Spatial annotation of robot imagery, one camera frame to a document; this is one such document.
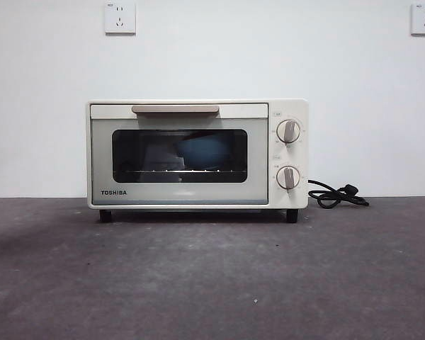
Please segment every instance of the toshiba logo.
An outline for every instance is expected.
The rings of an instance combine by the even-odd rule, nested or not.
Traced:
[[[101,195],[127,195],[126,190],[101,190]]]

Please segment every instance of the timer knob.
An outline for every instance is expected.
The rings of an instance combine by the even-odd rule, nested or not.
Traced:
[[[299,171],[292,166],[284,166],[277,173],[277,183],[284,189],[293,189],[299,184]]]
[[[284,120],[277,127],[277,136],[284,143],[293,143],[299,138],[300,128],[294,120]]]

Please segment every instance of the toaster oven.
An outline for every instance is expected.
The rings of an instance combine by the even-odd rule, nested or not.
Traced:
[[[91,101],[88,205],[111,210],[307,206],[308,104],[302,99]]]

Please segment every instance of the oven window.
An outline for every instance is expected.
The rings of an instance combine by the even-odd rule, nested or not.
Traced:
[[[241,183],[247,179],[243,130],[116,130],[118,183]]]

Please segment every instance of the power cord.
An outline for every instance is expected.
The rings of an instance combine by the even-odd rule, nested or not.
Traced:
[[[327,184],[319,181],[309,180],[309,183],[322,186],[328,190],[311,190],[309,196],[317,200],[319,206],[324,209],[335,208],[341,201],[350,202],[356,205],[368,207],[370,205],[364,198],[356,196],[359,190],[351,184],[346,184],[343,188],[335,190]],[[333,201],[331,204],[324,204],[323,201]]]

